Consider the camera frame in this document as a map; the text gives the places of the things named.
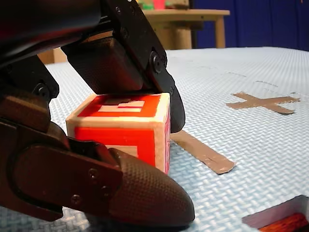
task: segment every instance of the foam mat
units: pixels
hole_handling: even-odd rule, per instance
[[[169,175],[191,196],[194,223],[183,231],[253,232],[242,218],[296,196],[309,196],[309,53],[284,48],[227,48],[168,51],[186,111],[184,130],[236,162],[217,175],[171,143]],[[68,64],[47,65],[60,94],[50,103],[52,121],[66,131],[65,118],[92,90]],[[280,106],[281,115],[263,107],[232,109],[246,92],[258,98],[291,96],[300,102]],[[1,232],[126,231],[109,222],[90,223],[78,211],[44,222],[0,208]]]

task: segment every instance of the tape cross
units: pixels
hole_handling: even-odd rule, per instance
[[[235,93],[233,96],[242,98],[246,101],[244,102],[237,102],[237,103],[227,103],[228,107],[234,109],[244,109],[244,108],[254,108],[254,107],[264,107],[268,110],[272,110],[274,112],[289,115],[294,113],[294,110],[289,110],[287,108],[278,106],[279,103],[291,103],[291,102],[299,102],[299,98],[292,98],[292,97],[278,97],[278,98],[267,98],[261,99],[251,96],[247,93]]]

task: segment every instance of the textured rubber fingertip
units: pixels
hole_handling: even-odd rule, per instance
[[[109,149],[119,157],[123,182],[110,202],[113,218],[146,226],[186,226],[195,219],[184,189],[168,175],[145,162]]]

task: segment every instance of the blue wall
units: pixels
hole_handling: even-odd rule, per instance
[[[194,0],[196,9],[229,10],[227,47],[276,46],[309,51],[309,1]],[[214,23],[197,32],[197,47],[215,47]]]

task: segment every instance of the metal bolt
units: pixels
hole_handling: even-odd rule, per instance
[[[153,67],[156,73],[160,73],[162,71],[162,62],[160,61],[160,58],[157,55],[154,56]]]
[[[50,100],[49,90],[48,90],[47,86],[43,83],[38,83],[37,86],[34,88],[33,93],[38,95],[38,96],[43,97],[47,101]]]
[[[92,180],[94,180],[98,177],[97,169],[91,168],[88,173],[89,173],[89,176]]]
[[[81,196],[80,195],[73,195],[72,197],[71,197],[71,202],[73,203],[73,204],[75,204],[75,205],[78,205],[78,204],[80,204],[81,202],[82,202],[82,198],[81,198]]]

